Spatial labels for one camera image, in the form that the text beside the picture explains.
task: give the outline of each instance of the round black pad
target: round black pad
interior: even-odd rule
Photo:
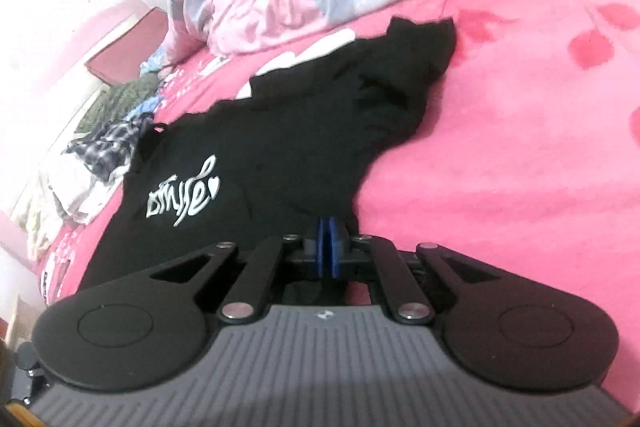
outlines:
[[[49,374],[116,393],[185,370],[204,349],[205,319],[181,285],[126,278],[63,299],[39,318],[33,345]]]
[[[80,336],[98,347],[130,346],[143,341],[153,328],[147,311],[128,304],[100,306],[78,322]]]
[[[498,319],[500,331],[511,342],[525,347],[554,347],[569,339],[574,324],[553,308],[517,306]]]
[[[613,362],[618,331],[584,299],[517,277],[462,289],[444,340],[478,377],[552,393],[598,382]]]

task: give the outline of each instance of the white cloth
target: white cloth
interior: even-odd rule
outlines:
[[[41,165],[28,187],[30,198],[12,217],[27,232],[29,259],[37,261],[47,251],[65,220],[81,225],[92,222],[128,170],[129,165],[118,167],[104,184],[73,153]]]
[[[344,28],[340,31],[324,36],[319,41],[311,44],[300,55],[296,56],[294,52],[284,52],[277,57],[272,58],[263,67],[261,67],[256,76],[259,74],[265,74],[273,70],[283,70],[290,68],[296,64],[301,64],[314,58],[324,57],[329,53],[341,48],[349,42],[353,42],[356,39],[356,33],[351,28]],[[247,82],[240,88],[236,99],[251,97],[251,83]]]

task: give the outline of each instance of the black t-shirt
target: black t-shirt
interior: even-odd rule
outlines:
[[[356,223],[367,169],[416,131],[455,43],[451,20],[395,18],[384,36],[253,77],[251,98],[146,133],[81,288],[218,241],[302,234],[321,216]]]

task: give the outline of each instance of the bed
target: bed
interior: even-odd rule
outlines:
[[[604,383],[640,407],[640,0],[403,0],[392,15],[452,16],[458,47],[411,142],[373,165],[356,200],[363,232],[399,248],[434,241],[590,299],[620,350]],[[273,57],[321,34],[220,66],[200,50],[164,88],[156,120],[233,98]],[[51,304],[76,292],[122,193],[87,227],[64,229],[38,264]]]

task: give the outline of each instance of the gray plastic surface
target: gray plastic surface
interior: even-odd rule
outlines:
[[[376,306],[273,306],[258,323],[224,328],[198,363],[155,388],[55,385],[31,410],[47,427],[618,427],[628,417],[595,386],[530,396],[484,383],[428,328]]]

